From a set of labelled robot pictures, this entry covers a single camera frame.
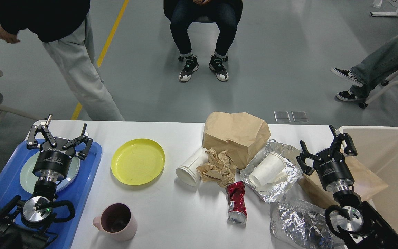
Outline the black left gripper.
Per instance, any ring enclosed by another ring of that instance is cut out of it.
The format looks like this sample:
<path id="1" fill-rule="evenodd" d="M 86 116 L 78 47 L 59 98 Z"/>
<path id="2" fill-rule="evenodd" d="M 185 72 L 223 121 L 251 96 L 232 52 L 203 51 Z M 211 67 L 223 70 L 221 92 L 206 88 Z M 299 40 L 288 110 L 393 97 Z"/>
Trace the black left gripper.
<path id="1" fill-rule="evenodd" d="M 57 180 L 64 180 L 67 178 L 72 158 L 78 157 L 80 160 L 85 160 L 93 144 L 93 139 L 85 134 L 87 123 L 84 123 L 81 135 L 73 140 L 54 138 L 48 129 L 51 120 L 52 115 L 49 115 L 45 124 L 31 127 L 27 136 L 26 148 L 38 148 L 35 136 L 40 132 L 45 142 L 40 145 L 40 152 L 32 173 L 36 177 L 40 177 L 44 172 L 50 170 L 57 173 Z M 76 154 L 75 148 L 81 143 L 85 144 L 85 148 Z"/>

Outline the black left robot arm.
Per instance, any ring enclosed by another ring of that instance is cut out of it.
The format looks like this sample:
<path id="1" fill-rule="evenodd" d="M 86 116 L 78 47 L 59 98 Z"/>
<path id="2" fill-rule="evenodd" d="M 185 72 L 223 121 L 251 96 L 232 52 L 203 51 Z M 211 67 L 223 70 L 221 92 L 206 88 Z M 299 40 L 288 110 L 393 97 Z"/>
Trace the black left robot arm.
<path id="1" fill-rule="evenodd" d="M 49 131 L 51 119 L 49 115 L 45 123 L 30 129 L 26 148 L 39 150 L 32 170 L 37 180 L 28 200 L 16 195 L 0 211 L 0 249 L 45 249 L 58 238 L 47 235 L 49 227 L 76 215 L 73 203 L 58 200 L 56 190 L 67 178 L 73 158 L 85 160 L 93 139 L 86 133 L 86 123 L 72 140 L 55 137 Z"/>

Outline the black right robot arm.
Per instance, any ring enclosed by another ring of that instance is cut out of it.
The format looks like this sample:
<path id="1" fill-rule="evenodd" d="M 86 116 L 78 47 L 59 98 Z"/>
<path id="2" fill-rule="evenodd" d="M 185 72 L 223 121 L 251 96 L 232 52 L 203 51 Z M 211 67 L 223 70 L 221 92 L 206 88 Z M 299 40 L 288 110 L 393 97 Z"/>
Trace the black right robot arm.
<path id="1" fill-rule="evenodd" d="M 316 172 L 325 191 L 333 194 L 337 205 L 325 210 L 325 221 L 330 231 L 342 239 L 348 249 L 398 249 L 398 234 L 367 201 L 354 191 L 354 178 L 345 156 L 356 156 L 352 137 L 347 133 L 333 134 L 331 145 L 311 154 L 304 141 L 297 156 L 306 175 Z"/>

